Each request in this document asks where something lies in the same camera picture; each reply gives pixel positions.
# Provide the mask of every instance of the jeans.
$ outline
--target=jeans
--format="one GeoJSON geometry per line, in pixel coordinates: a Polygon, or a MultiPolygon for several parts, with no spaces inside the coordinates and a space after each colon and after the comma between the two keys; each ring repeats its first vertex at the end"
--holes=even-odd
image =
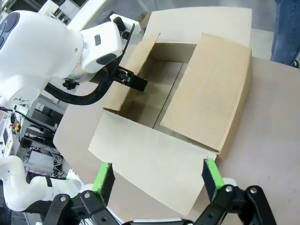
{"type": "Polygon", "coordinates": [[[275,0],[277,4],[271,61],[289,66],[300,51],[300,0],[275,0]]]}

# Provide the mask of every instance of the box flap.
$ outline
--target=box flap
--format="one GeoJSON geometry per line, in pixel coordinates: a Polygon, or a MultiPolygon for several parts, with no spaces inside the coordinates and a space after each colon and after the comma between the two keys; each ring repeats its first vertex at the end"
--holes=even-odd
{"type": "Polygon", "coordinates": [[[248,47],[203,33],[161,125],[221,151],[251,76],[250,59],[248,47]]]}
{"type": "Polygon", "coordinates": [[[250,8],[173,8],[152,12],[144,37],[160,32],[158,42],[197,43],[203,32],[249,46],[251,23],[250,8]]]}
{"type": "Polygon", "coordinates": [[[216,158],[215,153],[108,111],[103,112],[89,151],[182,215],[190,212],[204,186],[203,159],[216,158]]]}
{"type": "MultiPolygon", "coordinates": [[[[159,33],[144,38],[136,46],[134,52],[131,54],[128,62],[126,63],[125,68],[132,71],[135,75],[142,77],[142,74],[140,74],[140,70],[146,62],[158,36],[159,33]]],[[[113,82],[112,86],[109,89],[109,97],[104,104],[104,108],[114,111],[120,111],[125,99],[127,98],[129,90],[129,87],[118,82],[113,82]]]]}

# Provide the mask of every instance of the open cardboard box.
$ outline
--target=open cardboard box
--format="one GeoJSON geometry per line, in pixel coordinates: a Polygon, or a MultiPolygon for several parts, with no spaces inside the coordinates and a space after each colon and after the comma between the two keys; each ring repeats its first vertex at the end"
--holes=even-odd
{"type": "Polygon", "coordinates": [[[198,44],[157,43],[158,36],[144,38],[125,66],[149,81],[146,90],[113,83],[89,151],[187,215],[204,185],[203,159],[224,158],[238,128],[251,50],[209,34],[198,44]]]}

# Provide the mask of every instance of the beige tabletop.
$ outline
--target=beige tabletop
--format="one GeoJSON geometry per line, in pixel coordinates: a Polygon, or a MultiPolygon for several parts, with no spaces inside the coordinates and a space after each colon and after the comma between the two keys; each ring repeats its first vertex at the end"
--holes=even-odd
{"type": "MultiPolygon", "coordinates": [[[[196,15],[196,11],[195,8],[172,9],[164,13],[168,16],[180,13],[180,18],[189,18],[191,14],[196,15]]],[[[162,12],[153,14],[156,18],[162,17],[162,12]]],[[[187,36],[189,41],[199,39],[200,33],[191,32],[195,26],[179,22],[180,18],[166,24],[174,29],[176,27],[184,34],[178,36],[178,41],[184,41],[187,36]]],[[[167,38],[163,26],[151,24],[154,22],[150,20],[148,27],[150,31],[146,31],[145,35],[160,31],[162,37],[167,38]]],[[[127,56],[132,49],[134,46],[129,48],[127,56]]],[[[217,164],[222,175],[234,178],[241,188],[250,185],[261,186],[277,224],[298,224],[300,71],[256,58],[253,60],[253,69],[254,78],[233,146],[227,160],[217,164]]],[[[76,94],[88,94],[95,87],[96,85],[92,83],[80,85],[76,94]]],[[[89,106],[70,105],[54,137],[55,146],[88,183],[94,181],[101,165],[100,160],[88,151],[88,147],[100,120],[99,109],[104,99],[89,106]]],[[[123,220],[180,217],[178,213],[151,198],[123,177],[118,174],[115,176],[109,207],[123,220]]],[[[182,182],[190,182],[192,185],[193,181],[183,178],[182,182]]],[[[203,188],[186,218],[195,220],[208,203],[206,190],[203,188]]],[[[236,216],[229,215],[224,224],[235,225],[240,222],[236,216]]]]}

